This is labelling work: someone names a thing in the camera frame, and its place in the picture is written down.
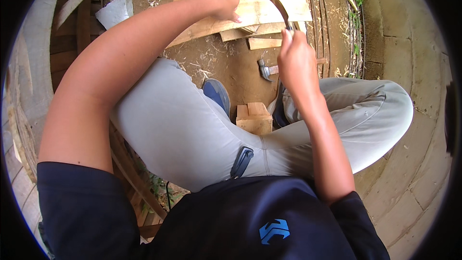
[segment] blue logo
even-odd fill
[[[260,232],[260,239],[262,244],[269,245],[268,240],[271,239],[274,235],[283,235],[282,239],[286,239],[290,235],[289,227],[287,226],[286,220],[283,219],[274,219],[278,223],[271,223],[268,226],[268,223],[264,224],[262,228],[258,231]]]

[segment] pant leg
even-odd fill
[[[149,171],[190,191],[227,179],[242,146],[255,152],[245,175],[268,175],[260,137],[232,124],[176,61],[156,60],[111,120]]]
[[[382,157],[411,124],[412,101],[394,82],[326,78],[319,84],[353,173]],[[263,136],[270,173],[310,177],[313,165],[308,129],[288,93],[284,102],[292,124]]]

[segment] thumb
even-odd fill
[[[281,30],[282,34],[282,44],[281,44],[281,55],[285,55],[292,45],[292,35],[287,29]]]
[[[233,12],[233,15],[231,15],[231,20],[237,23],[242,22],[242,18],[236,12]]]

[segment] curved blade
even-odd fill
[[[289,15],[287,14],[287,11],[282,5],[282,3],[279,0],[269,0],[269,1],[271,1],[281,13],[282,18],[284,19],[284,23],[286,24],[286,28],[289,30],[292,29],[292,27],[289,25]]]

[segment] knife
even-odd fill
[[[284,6],[279,0],[269,0],[269,1],[271,1],[281,13],[282,18],[284,19],[284,23],[286,24],[286,29],[290,32],[290,34],[293,37],[294,31],[293,31],[292,26],[289,24],[289,15],[287,14],[286,9],[284,8]]]

